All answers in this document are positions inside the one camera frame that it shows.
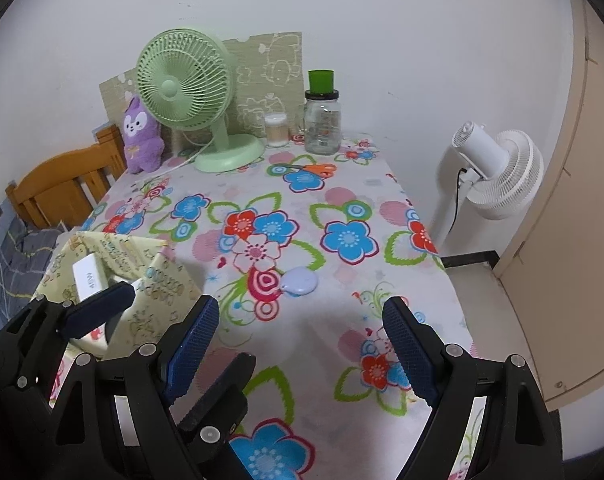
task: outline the black power cord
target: black power cord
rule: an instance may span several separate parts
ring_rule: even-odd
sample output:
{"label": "black power cord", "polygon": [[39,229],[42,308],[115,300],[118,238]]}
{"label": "black power cord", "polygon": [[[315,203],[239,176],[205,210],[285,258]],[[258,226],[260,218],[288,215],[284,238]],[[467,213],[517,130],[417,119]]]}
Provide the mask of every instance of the black power cord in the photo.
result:
{"label": "black power cord", "polygon": [[462,173],[466,173],[466,168],[460,168],[460,170],[458,171],[458,176],[456,178],[456,214],[453,217],[453,223],[451,224],[451,228],[448,230],[449,233],[453,231],[453,226],[456,224],[456,220],[458,219],[458,200],[460,198],[460,175]]}

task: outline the green lid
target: green lid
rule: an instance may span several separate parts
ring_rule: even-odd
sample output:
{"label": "green lid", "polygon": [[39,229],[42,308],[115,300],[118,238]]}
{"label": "green lid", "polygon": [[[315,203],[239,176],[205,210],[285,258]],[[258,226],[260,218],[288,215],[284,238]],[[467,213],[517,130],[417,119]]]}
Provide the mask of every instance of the green lid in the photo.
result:
{"label": "green lid", "polygon": [[333,70],[309,70],[308,85],[311,94],[333,92]]}

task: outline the wooden chair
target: wooden chair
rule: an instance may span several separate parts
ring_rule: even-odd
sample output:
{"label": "wooden chair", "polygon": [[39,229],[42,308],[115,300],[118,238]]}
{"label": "wooden chair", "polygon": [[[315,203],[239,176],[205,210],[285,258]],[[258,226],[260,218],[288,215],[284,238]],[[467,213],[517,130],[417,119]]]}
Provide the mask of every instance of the wooden chair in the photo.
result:
{"label": "wooden chair", "polygon": [[6,195],[20,218],[39,228],[82,225],[93,207],[79,179],[99,202],[111,185],[105,169],[117,179],[126,170],[122,136],[115,125],[96,134],[98,142],[83,150],[62,153],[42,162],[16,186],[9,184]]}

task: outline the floral tablecloth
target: floral tablecloth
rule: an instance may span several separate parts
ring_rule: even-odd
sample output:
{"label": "floral tablecloth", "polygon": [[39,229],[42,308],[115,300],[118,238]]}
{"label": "floral tablecloth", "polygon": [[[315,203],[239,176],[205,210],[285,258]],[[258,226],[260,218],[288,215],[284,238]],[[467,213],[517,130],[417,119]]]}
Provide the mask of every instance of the floral tablecloth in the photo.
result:
{"label": "floral tablecloth", "polygon": [[[247,351],[257,366],[231,444],[253,478],[395,479],[430,409],[382,328],[384,301],[402,296],[445,342],[474,352],[472,340],[436,249],[373,140],[345,139],[331,157],[301,144],[294,138],[222,174],[191,164],[150,181],[124,174],[82,228],[171,241],[170,257],[218,299],[220,326],[172,408],[176,420]],[[189,154],[181,155],[158,173]],[[319,286],[282,293],[283,273],[298,266],[314,270]],[[468,467],[482,406],[452,478]]]}

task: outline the purple plush toy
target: purple plush toy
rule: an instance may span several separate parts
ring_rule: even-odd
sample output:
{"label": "purple plush toy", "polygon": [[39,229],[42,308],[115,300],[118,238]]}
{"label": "purple plush toy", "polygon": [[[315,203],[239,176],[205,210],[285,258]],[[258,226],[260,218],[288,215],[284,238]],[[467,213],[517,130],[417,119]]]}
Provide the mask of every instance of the purple plush toy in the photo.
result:
{"label": "purple plush toy", "polygon": [[160,167],[164,141],[160,123],[146,111],[138,96],[134,96],[124,112],[124,155],[129,173],[155,171]]}

